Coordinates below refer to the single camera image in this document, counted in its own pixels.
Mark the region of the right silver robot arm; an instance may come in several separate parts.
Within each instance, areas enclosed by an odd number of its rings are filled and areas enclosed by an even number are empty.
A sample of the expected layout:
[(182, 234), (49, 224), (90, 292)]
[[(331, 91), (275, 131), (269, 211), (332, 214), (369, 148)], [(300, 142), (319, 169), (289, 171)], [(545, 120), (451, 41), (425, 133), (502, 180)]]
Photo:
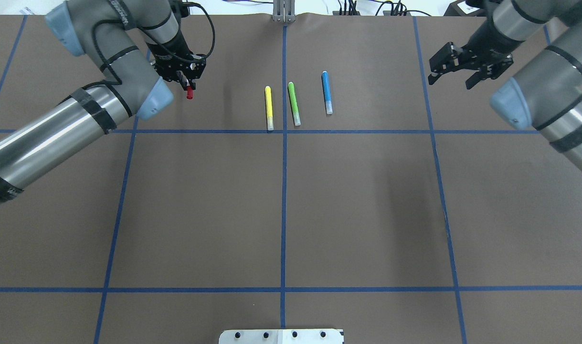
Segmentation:
[(582, 172), (582, 0), (470, 0), (487, 19), (459, 46), (447, 42), (430, 58), (430, 85), (443, 75), (472, 70), (471, 89), (495, 80), (513, 52), (557, 18), (567, 29), (492, 94), (489, 103), (512, 127), (533, 127)]

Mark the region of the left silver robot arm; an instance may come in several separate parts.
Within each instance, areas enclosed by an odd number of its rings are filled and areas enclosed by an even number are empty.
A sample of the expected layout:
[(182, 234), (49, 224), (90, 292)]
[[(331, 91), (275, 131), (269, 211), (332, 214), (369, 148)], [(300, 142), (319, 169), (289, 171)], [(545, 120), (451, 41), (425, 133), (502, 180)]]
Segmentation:
[(132, 116), (148, 120), (190, 94), (209, 54), (195, 54), (181, 30), (187, 0), (66, 0), (45, 15), (73, 56), (86, 55), (104, 79), (0, 141), (0, 205)]

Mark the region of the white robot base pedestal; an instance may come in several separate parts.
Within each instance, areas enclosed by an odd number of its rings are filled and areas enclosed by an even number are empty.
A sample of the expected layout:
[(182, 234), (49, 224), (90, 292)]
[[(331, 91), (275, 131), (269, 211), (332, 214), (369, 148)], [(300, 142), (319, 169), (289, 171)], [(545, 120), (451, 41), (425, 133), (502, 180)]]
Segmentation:
[(343, 344), (341, 329), (236, 329), (225, 330), (219, 344)]

